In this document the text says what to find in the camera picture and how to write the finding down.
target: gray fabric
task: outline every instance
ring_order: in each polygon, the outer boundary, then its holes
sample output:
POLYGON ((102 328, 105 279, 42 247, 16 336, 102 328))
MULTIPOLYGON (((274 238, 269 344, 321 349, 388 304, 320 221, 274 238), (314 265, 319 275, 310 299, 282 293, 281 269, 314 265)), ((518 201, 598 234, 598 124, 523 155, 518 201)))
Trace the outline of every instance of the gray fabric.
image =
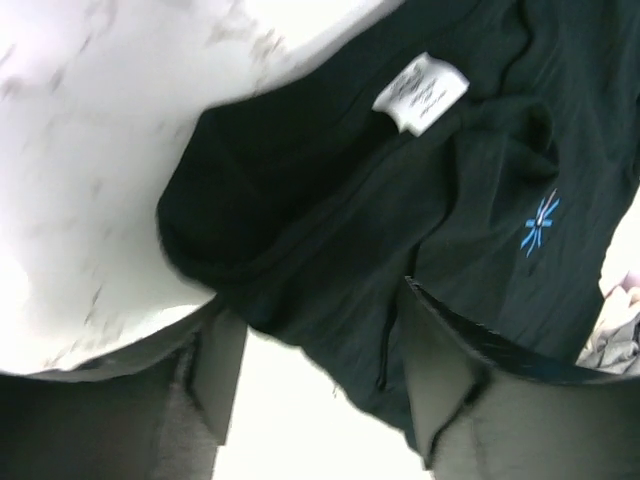
POLYGON ((186 391, 193 348, 180 359, 148 480, 211 480, 217 444, 186 391))
POLYGON ((599 333, 592 351, 578 365, 618 375, 640 375, 640 315, 618 330, 599 333))

